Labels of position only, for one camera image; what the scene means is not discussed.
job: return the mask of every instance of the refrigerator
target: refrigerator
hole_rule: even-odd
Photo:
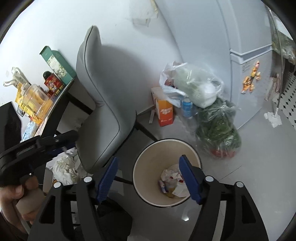
[[[271,74],[268,11],[260,0],[155,0],[184,62],[204,66],[225,84],[223,96],[240,110],[241,127],[262,107]],[[259,61],[253,88],[243,81]]]

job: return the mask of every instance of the chair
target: chair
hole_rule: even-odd
[[[79,48],[76,63],[77,77],[96,103],[79,129],[76,142],[82,166],[89,173],[103,167],[134,128],[157,141],[137,122],[133,103],[104,56],[99,30],[92,26]]]

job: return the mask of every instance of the bag of vegetables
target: bag of vegetables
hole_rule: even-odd
[[[203,148],[217,158],[233,157],[241,146],[241,138],[233,125],[237,107],[217,98],[207,108],[198,108],[196,135]]]

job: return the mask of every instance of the yellow package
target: yellow package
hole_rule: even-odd
[[[21,87],[22,84],[19,84],[18,89],[17,89],[17,97],[15,98],[15,102],[18,103],[18,105],[20,106],[20,108],[25,111],[26,113],[28,113],[29,116],[32,117],[32,120],[37,123],[38,125],[40,125],[42,123],[42,119],[39,118],[36,114],[37,110],[36,110],[36,106],[34,106],[31,102],[28,102],[27,105],[25,105],[22,102],[23,96],[21,95]]]

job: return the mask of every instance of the trash can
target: trash can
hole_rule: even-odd
[[[174,207],[190,197],[169,198],[161,192],[158,184],[162,171],[178,164],[181,155],[186,155],[193,166],[201,168],[196,151],[181,140],[163,139],[141,152],[133,168],[133,184],[140,198],[155,207]]]

